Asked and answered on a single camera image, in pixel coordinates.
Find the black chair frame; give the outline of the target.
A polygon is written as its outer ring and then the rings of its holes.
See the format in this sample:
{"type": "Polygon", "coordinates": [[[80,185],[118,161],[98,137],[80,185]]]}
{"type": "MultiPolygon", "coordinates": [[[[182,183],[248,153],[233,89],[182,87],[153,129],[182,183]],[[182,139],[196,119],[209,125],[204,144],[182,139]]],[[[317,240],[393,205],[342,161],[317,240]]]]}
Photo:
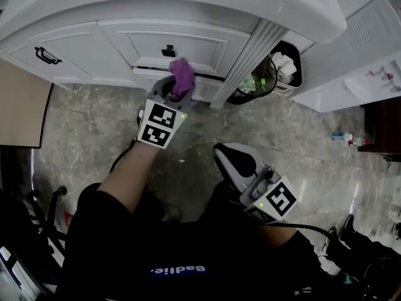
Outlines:
{"type": "Polygon", "coordinates": [[[55,250],[65,254],[63,243],[66,234],[55,226],[58,198],[65,194],[66,187],[59,187],[52,195],[48,213],[44,214],[37,202],[39,191],[32,190],[28,193],[28,202],[34,211],[31,215],[20,199],[0,189],[0,249],[10,252],[8,259],[0,253],[0,261],[18,287],[21,287],[21,281],[13,273],[17,263],[40,293],[47,297],[55,294],[47,286],[57,286],[61,275],[61,265],[53,254],[55,250]]]}

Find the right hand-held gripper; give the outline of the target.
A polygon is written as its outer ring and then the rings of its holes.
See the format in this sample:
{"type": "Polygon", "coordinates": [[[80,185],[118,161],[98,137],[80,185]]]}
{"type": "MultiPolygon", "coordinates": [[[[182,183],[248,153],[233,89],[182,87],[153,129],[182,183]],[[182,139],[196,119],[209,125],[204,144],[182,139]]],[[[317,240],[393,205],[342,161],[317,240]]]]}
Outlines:
{"type": "Polygon", "coordinates": [[[245,206],[244,212],[262,224],[284,220],[295,207],[298,200],[289,179],[272,167],[265,167],[252,147],[217,143],[213,146],[213,156],[224,179],[242,193],[239,201],[245,206]],[[248,187],[246,180],[251,176],[257,177],[248,187]]]}

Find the white crumpled tissue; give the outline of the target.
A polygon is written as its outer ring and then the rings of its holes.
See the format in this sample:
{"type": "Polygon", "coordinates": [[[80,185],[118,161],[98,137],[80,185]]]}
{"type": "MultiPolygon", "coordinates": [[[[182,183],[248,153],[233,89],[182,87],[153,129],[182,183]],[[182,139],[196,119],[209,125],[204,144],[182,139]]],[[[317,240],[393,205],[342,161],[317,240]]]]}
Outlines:
{"type": "Polygon", "coordinates": [[[275,67],[274,72],[278,77],[278,81],[289,85],[294,78],[294,74],[297,72],[294,61],[281,52],[274,53],[272,56],[272,61],[275,67]]]}

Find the white drawer with round knob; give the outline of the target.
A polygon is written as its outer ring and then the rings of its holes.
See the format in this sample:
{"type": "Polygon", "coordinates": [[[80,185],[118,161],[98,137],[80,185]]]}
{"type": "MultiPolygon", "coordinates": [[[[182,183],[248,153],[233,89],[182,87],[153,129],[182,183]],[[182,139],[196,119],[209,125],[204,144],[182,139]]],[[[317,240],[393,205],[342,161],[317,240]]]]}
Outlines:
{"type": "MultiPolygon", "coordinates": [[[[134,68],[133,75],[136,79],[136,85],[150,92],[157,81],[172,74],[169,71],[134,68]]],[[[219,80],[196,77],[192,99],[211,103],[223,86],[223,82],[219,80]]]]}

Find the white vanity cabinet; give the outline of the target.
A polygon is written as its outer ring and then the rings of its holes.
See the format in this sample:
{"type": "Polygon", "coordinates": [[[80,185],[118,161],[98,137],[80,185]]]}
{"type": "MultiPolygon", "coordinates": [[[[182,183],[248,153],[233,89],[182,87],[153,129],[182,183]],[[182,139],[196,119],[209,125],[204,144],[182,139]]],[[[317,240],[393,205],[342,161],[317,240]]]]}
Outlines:
{"type": "MultiPolygon", "coordinates": [[[[204,11],[203,13],[195,14],[193,16],[185,15],[185,16],[171,16],[171,15],[151,15],[147,13],[143,13],[141,15],[135,15],[129,18],[162,18],[162,19],[179,19],[179,20],[188,20],[188,21],[198,21],[209,24],[216,24],[220,26],[225,26],[232,29],[237,29],[246,33],[249,33],[251,36],[255,32],[260,20],[258,18],[247,16],[245,14],[239,13],[231,13],[229,11],[204,11]]],[[[29,26],[34,26],[34,32],[39,32],[37,29],[38,26],[44,26],[43,31],[50,31],[53,29],[63,28],[65,26],[87,23],[95,21],[96,23],[99,21],[112,20],[112,19],[91,19],[89,15],[85,14],[83,11],[75,10],[65,13],[59,13],[53,16],[49,16],[44,18],[38,22],[30,24],[29,26]]],[[[240,56],[244,53],[243,48],[241,54],[238,56],[231,70],[227,74],[225,78],[213,77],[209,75],[201,75],[199,73],[195,73],[197,77],[205,77],[214,80],[219,80],[223,82],[224,86],[220,89],[214,100],[210,103],[214,108],[220,107],[230,96],[230,94],[236,89],[239,85],[240,81],[251,71],[253,71],[257,65],[261,62],[243,62],[240,61],[240,56]]],[[[161,70],[161,71],[169,71],[165,68],[151,68],[151,67],[134,67],[131,66],[132,72],[134,68],[139,69],[149,69],[149,70],[161,70]]],[[[136,79],[134,77],[135,86],[133,88],[140,88],[136,85],[136,79]]]]}

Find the person's right forearm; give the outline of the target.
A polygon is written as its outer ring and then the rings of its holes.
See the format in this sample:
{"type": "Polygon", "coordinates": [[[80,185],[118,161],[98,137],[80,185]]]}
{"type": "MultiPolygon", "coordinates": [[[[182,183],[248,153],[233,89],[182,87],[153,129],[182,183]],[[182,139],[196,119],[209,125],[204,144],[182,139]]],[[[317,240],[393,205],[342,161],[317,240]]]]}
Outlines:
{"type": "Polygon", "coordinates": [[[260,239],[270,248],[283,246],[297,233],[292,227],[259,225],[256,228],[260,239]]]}

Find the person's left forearm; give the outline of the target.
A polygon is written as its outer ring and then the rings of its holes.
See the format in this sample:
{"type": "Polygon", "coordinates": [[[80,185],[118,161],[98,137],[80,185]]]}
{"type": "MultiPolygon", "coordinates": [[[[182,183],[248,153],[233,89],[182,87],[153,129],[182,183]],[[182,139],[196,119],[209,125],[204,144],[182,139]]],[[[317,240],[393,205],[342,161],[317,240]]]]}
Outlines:
{"type": "Polygon", "coordinates": [[[133,213],[159,150],[159,147],[136,142],[98,190],[114,197],[133,213]]]}

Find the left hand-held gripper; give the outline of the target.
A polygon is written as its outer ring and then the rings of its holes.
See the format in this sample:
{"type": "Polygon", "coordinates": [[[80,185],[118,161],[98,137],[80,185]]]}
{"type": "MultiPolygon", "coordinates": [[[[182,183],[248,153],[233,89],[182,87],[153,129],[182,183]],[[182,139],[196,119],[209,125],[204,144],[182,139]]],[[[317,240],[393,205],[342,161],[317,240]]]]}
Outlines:
{"type": "Polygon", "coordinates": [[[165,77],[154,84],[143,108],[138,112],[138,141],[166,149],[187,118],[195,84],[180,96],[179,101],[170,95],[174,86],[174,76],[165,77]]]}

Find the dark brown wooden cabinet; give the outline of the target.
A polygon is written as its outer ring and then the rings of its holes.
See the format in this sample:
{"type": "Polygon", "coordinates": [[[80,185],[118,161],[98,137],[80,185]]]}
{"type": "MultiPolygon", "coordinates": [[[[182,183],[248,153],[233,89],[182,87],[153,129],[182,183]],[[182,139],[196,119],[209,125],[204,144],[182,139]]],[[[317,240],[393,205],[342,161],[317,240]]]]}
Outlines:
{"type": "Polygon", "coordinates": [[[383,156],[386,161],[401,163],[401,96],[362,105],[364,130],[369,144],[358,152],[383,156]]]}

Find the white appliance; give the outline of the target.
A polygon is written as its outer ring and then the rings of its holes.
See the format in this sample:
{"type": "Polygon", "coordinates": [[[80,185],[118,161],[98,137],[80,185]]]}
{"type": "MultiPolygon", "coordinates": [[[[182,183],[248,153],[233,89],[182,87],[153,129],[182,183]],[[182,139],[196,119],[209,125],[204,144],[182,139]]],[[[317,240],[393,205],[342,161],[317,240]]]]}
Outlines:
{"type": "Polygon", "coordinates": [[[401,58],[401,0],[371,0],[346,21],[346,31],[302,54],[303,85],[291,99],[325,113],[364,105],[345,80],[401,58]]]}

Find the person's black shirt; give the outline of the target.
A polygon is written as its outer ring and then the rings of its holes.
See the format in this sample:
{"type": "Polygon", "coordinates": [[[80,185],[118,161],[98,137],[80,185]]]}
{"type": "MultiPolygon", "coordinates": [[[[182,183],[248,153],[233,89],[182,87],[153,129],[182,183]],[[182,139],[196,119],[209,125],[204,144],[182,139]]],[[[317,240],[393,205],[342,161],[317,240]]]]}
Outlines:
{"type": "Polygon", "coordinates": [[[58,301],[293,301],[314,297],[326,272],[296,233],[271,248],[216,186],[194,223],[164,223],[143,201],[134,213],[86,187],[71,220],[58,301]]]}

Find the purple cloth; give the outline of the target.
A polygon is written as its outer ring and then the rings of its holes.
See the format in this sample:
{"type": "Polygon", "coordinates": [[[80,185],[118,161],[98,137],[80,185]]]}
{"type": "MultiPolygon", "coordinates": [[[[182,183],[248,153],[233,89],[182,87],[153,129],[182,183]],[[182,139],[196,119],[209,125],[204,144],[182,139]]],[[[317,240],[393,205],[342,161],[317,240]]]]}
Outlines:
{"type": "Polygon", "coordinates": [[[182,98],[188,91],[195,87],[195,73],[185,58],[170,62],[169,71],[175,78],[175,85],[171,94],[174,97],[182,98]]]}

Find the beige wooden panel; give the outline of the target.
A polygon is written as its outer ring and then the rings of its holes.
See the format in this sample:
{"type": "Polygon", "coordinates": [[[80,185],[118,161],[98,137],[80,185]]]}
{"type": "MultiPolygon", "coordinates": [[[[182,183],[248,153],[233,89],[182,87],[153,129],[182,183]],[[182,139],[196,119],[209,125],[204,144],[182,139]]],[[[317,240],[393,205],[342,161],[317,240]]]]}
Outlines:
{"type": "Polygon", "coordinates": [[[40,148],[53,84],[0,60],[0,145],[40,148]]]}

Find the white printed paper sheet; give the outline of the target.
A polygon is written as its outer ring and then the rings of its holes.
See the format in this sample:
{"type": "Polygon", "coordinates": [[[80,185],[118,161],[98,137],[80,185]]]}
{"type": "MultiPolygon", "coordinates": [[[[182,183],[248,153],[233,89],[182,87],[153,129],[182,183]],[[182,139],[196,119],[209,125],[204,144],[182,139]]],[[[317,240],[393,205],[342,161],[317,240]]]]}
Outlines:
{"type": "Polygon", "coordinates": [[[345,85],[363,103],[401,97],[401,58],[356,73],[345,80],[345,85]]]}

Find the green plastic bottle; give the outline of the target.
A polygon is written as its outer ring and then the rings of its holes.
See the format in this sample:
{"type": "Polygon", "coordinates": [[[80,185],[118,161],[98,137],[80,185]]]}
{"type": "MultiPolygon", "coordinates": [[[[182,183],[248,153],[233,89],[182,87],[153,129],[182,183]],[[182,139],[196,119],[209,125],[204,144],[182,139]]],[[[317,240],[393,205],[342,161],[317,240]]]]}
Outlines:
{"type": "Polygon", "coordinates": [[[256,76],[248,76],[239,86],[239,90],[244,93],[250,93],[256,91],[258,88],[262,88],[266,84],[265,78],[259,78],[256,76]]]}

